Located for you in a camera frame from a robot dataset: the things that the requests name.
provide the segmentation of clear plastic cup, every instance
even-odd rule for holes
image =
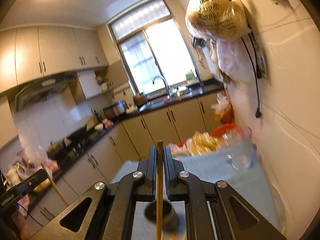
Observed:
[[[244,171],[251,166],[252,131],[248,127],[234,128],[230,131],[231,146],[224,153],[231,160],[237,171]]]

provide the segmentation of window frame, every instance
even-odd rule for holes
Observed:
[[[120,47],[120,44],[123,43],[123,42],[125,42],[125,41],[127,41],[128,39],[132,38],[133,36],[135,36],[135,35],[137,35],[137,34],[139,34],[139,33],[142,33],[142,34],[144,35],[146,41],[147,41],[147,44],[148,44],[150,50],[151,50],[151,53],[152,53],[152,55],[153,55],[153,58],[155,59],[155,64],[156,64],[157,68],[159,69],[160,74],[164,77],[164,75],[163,75],[163,73],[162,73],[162,70],[161,70],[161,68],[160,68],[160,66],[159,66],[159,64],[158,64],[157,59],[156,59],[156,55],[154,54],[153,49],[152,49],[152,47],[151,47],[151,45],[150,45],[148,36],[147,36],[147,34],[146,34],[146,29],[147,29],[147,28],[150,28],[150,27],[152,27],[152,26],[154,26],[154,25],[157,25],[157,24],[159,24],[159,23],[162,23],[162,22],[171,20],[171,19],[174,21],[176,27],[178,28],[178,30],[179,30],[179,32],[180,32],[180,35],[181,35],[183,41],[184,41],[184,43],[185,43],[185,46],[186,46],[186,48],[187,48],[187,50],[188,50],[188,52],[189,52],[191,61],[192,61],[193,65],[194,65],[194,68],[195,68],[195,70],[196,70],[196,75],[197,75],[198,79],[201,78],[200,71],[199,71],[199,69],[198,69],[198,65],[196,64],[196,61],[195,61],[195,59],[194,59],[194,57],[193,57],[193,54],[192,54],[192,52],[191,52],[191,49],[190,49],[190,47],[188,46],[188,44],[187,44],[187,42],[186,42],[186,39],[185,39],[185,37],[183,36],[183,33],[181,32],[181,28],[180,28],[177,20],[175,19],[172,11],[170,10],[170,8],[169,8],[168,4],[165,2],[165,0],[163,0],[163,2],[164,2],[165,6],[167,7],[167,9],[168,9],[169,12],[170,12],[170,14],[169,14],[168,16],[162,17],[162,18],[160,18],[160,19],[158,19],[158,20],[155,20],[155,21],[153,21],[153,22],[151,22],[151,23],[148,23],[148,24],[144,25],[143,27],[138,28],[137,30],[129,33],[128,35],[122,37],[121,39],[119,39],[119,40],[117,41],[116,36],[115,36],[115,34],[114,34],[114,32],[113,32],[113,29],[112,29],[112,26],[111,26],[111,25],[112,25],[114,22],[116,22],[118,19],[124,17],[125,15],[131,13],[132,11],[134,11],[134,10],[136,10],[136,9],[138,9],[138,8],[140,8],[140,7],[148,4],[148,3],[151,3],[151,2],[153,2],[153,1],[155,1],[155,0],[142,0],[142,1],[138,2],[137,4],[129,7],[129,8],[128,8],[127,10],[125,10],[123,13],[120,13],[119,15],[117,15],[116,17],[114,17],[110,22],[107,23],[107,26],[108,26],[108,29],[109,29],[109,31],[110,31],[111,37],[112,37],[114,43],[116,44],[116,47],[117,47],[117,50],[118,50],[119,54],[121,55],[121,59],[122,59],[122,62],[124,63],[125,71],[126,71],[128,77],[129,77],[129,79],[130,79],[129,82],[130,82],[130,84],[132,85],[132,87],[133,87],[133,89],[134,89],[134,94],[139,93],[139,89],[138,89],[138,87],[137,87],[137,85],[136,85],[136,82],[135,82],[133,76],[132,76],[131,70],[130,70],[128,64],[127,64],[127,61],[126,61],[125,57],[124,57],[124,54],[123,54],[122,49],[121,49],[121,47]],[[180,83],[171,85],[171,86],[169,86],[169,88],[175,88],[175,87],[183,86],[183,85],[187,85],[187,81],[183,81],[183,82],[180,82]],[[160,90],[163,90],[163,89],[155,90],[155,91],[153,91],[153,92],[151,92],[151,93],[155,93],[155,92],[160,91]]]

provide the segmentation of window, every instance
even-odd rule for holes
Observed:
[[[163,0],[154,0],[111,24],[114,37],[138,92],[146,94],[168,85],[186,83],[196,70],[190,53]]]

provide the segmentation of blue tablecloth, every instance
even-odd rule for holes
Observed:
[[[242,197],[244,197],[274,227],[278,228],[275,204],[272,198],[268,179],[265,176],[255,152],[252,152],[252,165],[246,171],[236,171],[222,152],[212,152],[195,157],[180,157],[184,169],[198,176],[201,180],[217,182],[225,180]],[[136,171],[138,162],[127,161],[121,167],[113,182],[119,181],[124,175]],[[132,240],[155,239],[156,226],[144,218],[144,209],[148,203],[137,203]],[[174,209],[180,216],[178,228],[179,239],[186,230],[184,202],[173,202]]]

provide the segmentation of window pane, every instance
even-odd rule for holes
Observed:
[[[140,93],[164,88],[162,80],[157,79],[155,84],[152,83],[154,76],[160,75],[160,71],[143,33],[121,43],[120,47]]]
[[[168,20],[146,29],[151,48],[168,85],[186,81],[185,74],[196,70],[188,49],[174,20]]]
[[[138,28],[168,15],[170,11],[163,0],[155,0],[115,21],[111,28],[116,39],[119,40]]]

